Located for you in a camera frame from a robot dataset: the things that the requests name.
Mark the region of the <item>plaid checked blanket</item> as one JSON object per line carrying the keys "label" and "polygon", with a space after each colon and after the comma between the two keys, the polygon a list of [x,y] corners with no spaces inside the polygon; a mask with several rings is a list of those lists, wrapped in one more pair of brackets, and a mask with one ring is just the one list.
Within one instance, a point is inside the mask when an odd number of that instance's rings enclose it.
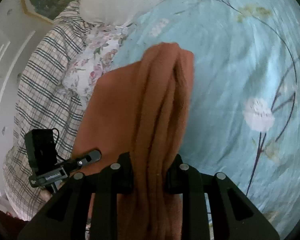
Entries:
{"label": "plaid checked blanket", "polygon": [[57,128],[56,150],[67,159],[83,117],[79,97],[62,93],[61,83],[70,61],[85,48],[92,25],[79,15],[79,3],[72,1],[55,18],[54,27],[31,54],[17,92],[13,147],[3,164],[6,196],[22,220],[31,220],[45,204],[39,189],[29,183],[29,166],[24,135],[32,129]]}

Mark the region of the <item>light blue floral bedsheet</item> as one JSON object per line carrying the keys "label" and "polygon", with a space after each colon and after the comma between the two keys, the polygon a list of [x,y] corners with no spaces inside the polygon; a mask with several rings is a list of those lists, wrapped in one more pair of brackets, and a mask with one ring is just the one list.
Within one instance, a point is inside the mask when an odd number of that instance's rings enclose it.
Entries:
{"label": "light blue floral bedsheet", "polygon": [[114,67],[161,42],[194,54],[185,163],[225,173],[285,238],[300,219],[300,6],[165,0],[138,18]]}

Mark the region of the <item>orange knit cloth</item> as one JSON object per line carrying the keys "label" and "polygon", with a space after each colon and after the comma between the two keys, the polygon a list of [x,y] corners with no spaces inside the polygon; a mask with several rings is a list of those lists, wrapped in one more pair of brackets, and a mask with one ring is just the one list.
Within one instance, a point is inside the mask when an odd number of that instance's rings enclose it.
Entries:
{"label": "orange knit cloth", "polygon": [[119,239],[181,238],[181,200],[165,194],[162,181],[185,133],[193,61],[178,44],[160,43],[96,83],[72,157],[99,149],[101,160],[82,170],[91,175],[130,153],[135,190],[117,199]]}

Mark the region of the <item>pink floral fabric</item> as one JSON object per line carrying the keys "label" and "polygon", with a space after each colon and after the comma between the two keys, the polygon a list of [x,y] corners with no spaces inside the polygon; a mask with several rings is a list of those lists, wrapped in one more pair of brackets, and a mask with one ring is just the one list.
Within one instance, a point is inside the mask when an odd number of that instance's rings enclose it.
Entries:
{"label": "pink floral fabric", "polygon": [[97,80],[110,70],[127,36],[127,27],[95,25],[85,39],[82,52],[70,61],[62,87],[82,98],[91,97]]}

